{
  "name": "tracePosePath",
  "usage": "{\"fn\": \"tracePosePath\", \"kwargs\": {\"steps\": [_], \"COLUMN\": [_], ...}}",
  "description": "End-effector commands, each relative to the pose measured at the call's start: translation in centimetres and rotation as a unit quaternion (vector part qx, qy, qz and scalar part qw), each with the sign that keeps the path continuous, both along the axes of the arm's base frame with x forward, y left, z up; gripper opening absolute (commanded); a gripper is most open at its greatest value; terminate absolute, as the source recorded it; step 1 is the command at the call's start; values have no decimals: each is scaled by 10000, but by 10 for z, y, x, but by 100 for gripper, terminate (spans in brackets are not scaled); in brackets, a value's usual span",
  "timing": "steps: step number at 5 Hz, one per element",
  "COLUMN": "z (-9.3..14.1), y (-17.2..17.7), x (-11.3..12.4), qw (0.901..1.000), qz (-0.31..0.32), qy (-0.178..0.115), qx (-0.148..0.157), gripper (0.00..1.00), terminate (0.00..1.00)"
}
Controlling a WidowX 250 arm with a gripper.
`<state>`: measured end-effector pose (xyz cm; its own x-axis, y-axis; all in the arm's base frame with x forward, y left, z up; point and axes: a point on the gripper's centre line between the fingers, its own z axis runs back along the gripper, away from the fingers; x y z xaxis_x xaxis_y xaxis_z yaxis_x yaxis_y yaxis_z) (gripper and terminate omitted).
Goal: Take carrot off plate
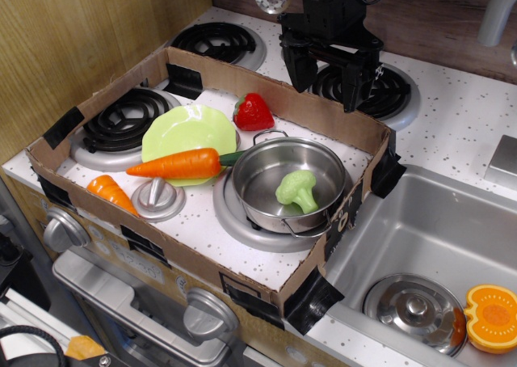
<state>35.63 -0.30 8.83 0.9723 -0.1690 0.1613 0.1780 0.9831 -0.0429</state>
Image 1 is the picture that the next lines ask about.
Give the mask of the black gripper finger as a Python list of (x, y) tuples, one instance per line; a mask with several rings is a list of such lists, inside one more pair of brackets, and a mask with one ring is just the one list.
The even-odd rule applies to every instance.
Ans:
[(280, 46), (292, 86), (298, 92), (309, 89), (317, 77), (317, 59), (311, 50), (317, 41), (296, 32), (283, 32)]
[(373, 83), (382, 74), (380, 51), (356, 51), (345, 56), (342, 67), (342, 101), (344, 112), (353, 112), (371, 94)]

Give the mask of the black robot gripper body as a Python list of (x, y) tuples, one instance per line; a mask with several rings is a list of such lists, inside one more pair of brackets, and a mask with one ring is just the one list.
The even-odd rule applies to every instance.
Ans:
[(302, 11), (278, 17), (286, 62), (378, 62), (383, 41), (365, 26), (367, 8), (380, 0), (302, 0)]

